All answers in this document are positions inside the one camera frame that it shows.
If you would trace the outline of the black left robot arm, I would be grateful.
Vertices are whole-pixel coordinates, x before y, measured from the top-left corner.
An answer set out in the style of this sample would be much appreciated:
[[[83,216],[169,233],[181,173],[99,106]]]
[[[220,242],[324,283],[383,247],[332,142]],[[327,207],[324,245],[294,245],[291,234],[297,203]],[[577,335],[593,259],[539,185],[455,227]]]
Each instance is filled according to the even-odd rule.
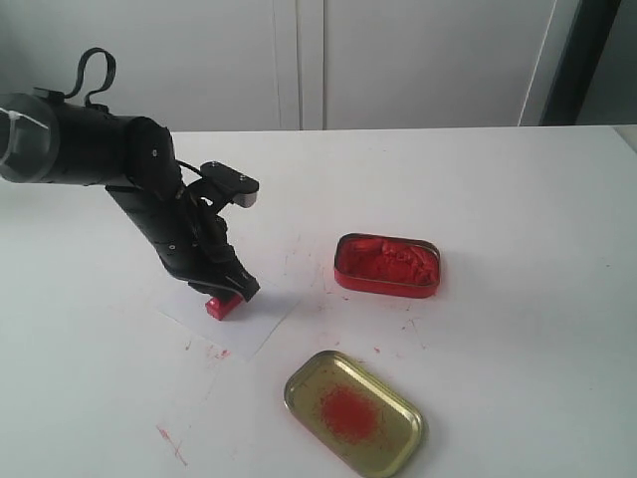
[[[185,183],[168,128],[67,104],[53,92],[1,98],[1,176],[14,183],[98,185],[175,279],[202,294],[250,301],[260,285],[227,238],[221,210],[251,207],[257,180],[211,161]]]

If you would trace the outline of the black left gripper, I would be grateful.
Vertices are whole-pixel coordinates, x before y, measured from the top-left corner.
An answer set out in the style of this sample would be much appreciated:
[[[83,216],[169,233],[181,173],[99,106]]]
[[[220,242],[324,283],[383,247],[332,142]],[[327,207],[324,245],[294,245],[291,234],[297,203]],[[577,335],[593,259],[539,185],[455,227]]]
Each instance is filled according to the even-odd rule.
[[[236,258],[218,213],[231,199],[203,182],[174,181],[163,190],[114,186],[106,192],[174,278],[220,302],[251,301],[260,284]]]

